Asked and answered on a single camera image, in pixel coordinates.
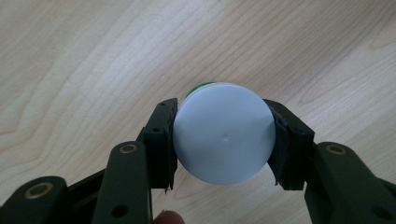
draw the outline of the brass screw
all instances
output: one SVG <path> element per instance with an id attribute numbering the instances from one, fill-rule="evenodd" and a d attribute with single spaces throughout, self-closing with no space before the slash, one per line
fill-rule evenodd
<path id="1" fill-rule="evenodd" d="M 336 145 L 328 145 L 328 146 L 326 146 L 326 149 L 328 151 L 330 151 L 331 153 L 340 155 L 340 156 L 347 154 L 346 150 L 343 147 L 339 147 Z"/>
<path id="2" fill-rule="evenodd" d="M 120 153 L 128 154 L 137 151 L 137 145 L 126 145 L 120 148 Z"/>
<path id="3" fill-rule="evenodd" d="M 53 184 L 50 182 L 43 182 L 36 184 L 26 190 L 24 196 L 27 199 L 37 199 L 41 196 L 48 194 L 53 188 Z"/>

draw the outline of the wood grain surface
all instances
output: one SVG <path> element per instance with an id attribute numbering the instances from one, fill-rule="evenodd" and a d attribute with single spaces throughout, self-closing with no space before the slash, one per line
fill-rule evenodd
<path id="1" fill-rule="evenodd" d="M 396 3 L 0 2 L 0 204 L 23 183 L 73 184 L 135 140 L 161 100 L 226 81 L 278 101 L 396 183 Z M 153 211 L 186 223 L 309 223 L 266 165 L 215 186 L 179 165 Z"/>

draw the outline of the green object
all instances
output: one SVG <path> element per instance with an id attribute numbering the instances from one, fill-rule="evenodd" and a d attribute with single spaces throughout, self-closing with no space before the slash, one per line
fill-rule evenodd
<path id="1" fill-rule="evenodd" d="M 198 86 L 194 87 L 191 91 L 189 91 L 189 93 L 187 93 L 186 97 L 188 97 L 190 94 L 192 94 L 194 91 L 200 89 L 201 87 L 212 84 L 212 83 L 215 83 L 215 82 L 204 82 L 202 84 L 199 84 Z"/>

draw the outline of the screw hole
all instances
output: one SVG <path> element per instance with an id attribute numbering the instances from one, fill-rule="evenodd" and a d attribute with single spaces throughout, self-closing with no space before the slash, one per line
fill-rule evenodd
<path id="1" fill-rule="evenodd" d="M 331 153 L 337 154 L 337 155 L 345 155 L 347 153 L 345 149 L 343 149 L 342 147 L 336 146 L 336 145 L 326 146 L 326 149 L 328 151 L 330 151 Z"/>
<path id="2" fill-rule="evenodd" d="M 382 207 L 374 206 L 372 207 L 372 211 L 378 217 L 384 218 L 386 220 L 392 220 L 392 214 Z"/>
<path id="3" fill-rule="evenodd" d="M 113 208 L 113 211 L 111 211 L 111 216 L 123 217 L 127 213 L 128 213 L 128 207 L 126 205 L 120 204 Z"/>
<path id="4" fill-rule="evenodd" d="M 126 145 L 120 148 L 120 152 L 124 154 L 132 153 L 137 150 L 137 145 Z"/>
<path id="5" fill-rule="evenodd" d="M 40 198 L 41 196 L 48 194 L 52 188 L 53 185 L 50 182 L 39 183 L 26 190 L 24 196 L 27 199 Z"/>

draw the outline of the light wood surface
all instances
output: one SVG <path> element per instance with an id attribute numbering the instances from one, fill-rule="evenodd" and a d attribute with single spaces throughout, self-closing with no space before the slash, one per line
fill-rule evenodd
<path id="1" fill-rule="evenodd" d="M 396 183 L 394 1 L 1 1 L 0 204 L 23 183 L 73 184 L 135 140 L 153 108 L 202 82 L 287 106 L 316 141 Z M 186 223 L 309 223 L 266 165 L 214 186 L 181 165 L 153 210 Z"/>

